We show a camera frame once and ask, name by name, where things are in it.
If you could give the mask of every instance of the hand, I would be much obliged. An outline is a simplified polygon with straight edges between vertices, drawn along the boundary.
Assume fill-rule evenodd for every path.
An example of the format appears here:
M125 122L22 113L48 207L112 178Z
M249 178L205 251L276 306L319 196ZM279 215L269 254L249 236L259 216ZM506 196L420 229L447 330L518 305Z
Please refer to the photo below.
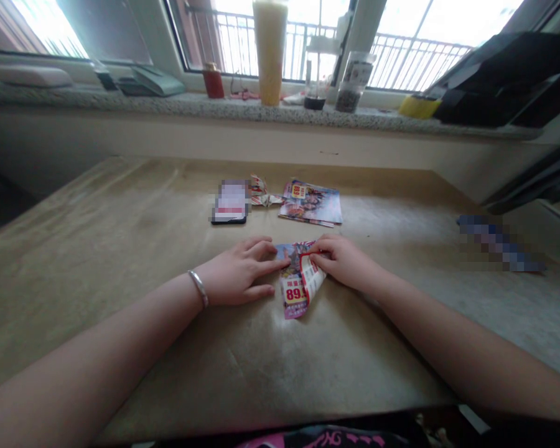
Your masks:
M310 252L329 252L330 259L312 254L311 259L336 280L370 294L373 280L383 269L355 244L336 234L324 234L311 247Z
M242 305L273 296L270 284L252 286L256 278L290 264L289 259L262 261L276 255L270 236L254 236L241 241L207 263L194 269L205 287L211 305Z

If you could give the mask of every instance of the smartphone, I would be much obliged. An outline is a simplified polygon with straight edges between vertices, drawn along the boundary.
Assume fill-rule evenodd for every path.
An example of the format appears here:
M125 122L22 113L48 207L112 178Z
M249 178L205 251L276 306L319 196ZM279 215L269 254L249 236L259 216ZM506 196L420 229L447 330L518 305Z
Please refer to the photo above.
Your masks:
M245 224L249 199L246 180L223 180L212 209L212 224Z

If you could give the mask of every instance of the window sill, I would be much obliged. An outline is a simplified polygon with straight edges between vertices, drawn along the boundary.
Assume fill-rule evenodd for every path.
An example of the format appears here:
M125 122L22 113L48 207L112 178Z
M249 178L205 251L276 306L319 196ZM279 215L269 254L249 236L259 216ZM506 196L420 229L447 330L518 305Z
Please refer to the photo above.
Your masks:
M474 136L490 139L526 141L541 135L541 129L504 126L497 129L442 124L436 119L420 120L398 115L396 111L359 108L355 114L334 111L309 111L302 106L271 108L259 100L210 100L202 93L184 93L168 98L126 97L121 92L106 92L95 87L40 89L0 84L0 105L48 106L115 112L140 112L200 118L308 124L331 128L368 129L440 136Z

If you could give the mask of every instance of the beige table surface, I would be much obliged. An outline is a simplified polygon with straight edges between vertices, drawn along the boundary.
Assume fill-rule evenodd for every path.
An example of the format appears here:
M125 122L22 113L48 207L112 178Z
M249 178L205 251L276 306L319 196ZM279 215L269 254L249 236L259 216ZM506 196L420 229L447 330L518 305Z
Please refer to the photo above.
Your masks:
M211 226L220 179L292 176L340 189L344 224L256 208ZM355 240L384 267L560 371L560 267L462 269L461 213L480 209L433 172L111 158L0 231L0 383L79 331L250 235ZM271 279L278 283L277 275ZM208 309L100 436L114 443L254 429L453 402L381 312L327 279L300 320L275 299Z

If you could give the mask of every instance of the silver bracelet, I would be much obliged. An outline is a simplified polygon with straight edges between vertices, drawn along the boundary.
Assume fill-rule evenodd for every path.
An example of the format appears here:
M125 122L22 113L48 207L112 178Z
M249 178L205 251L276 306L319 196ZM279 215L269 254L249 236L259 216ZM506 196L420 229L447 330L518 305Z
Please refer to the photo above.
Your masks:
M203 301L203 309L206 309L207 306L210 304L210 299L207 298L207 293L205 292L205 286L203 286L203 282L199 278L199 276L195 273L195 271L188 270L190 277L193 279L193 282L197 286L199 290L199 294L201 294L201 300Z

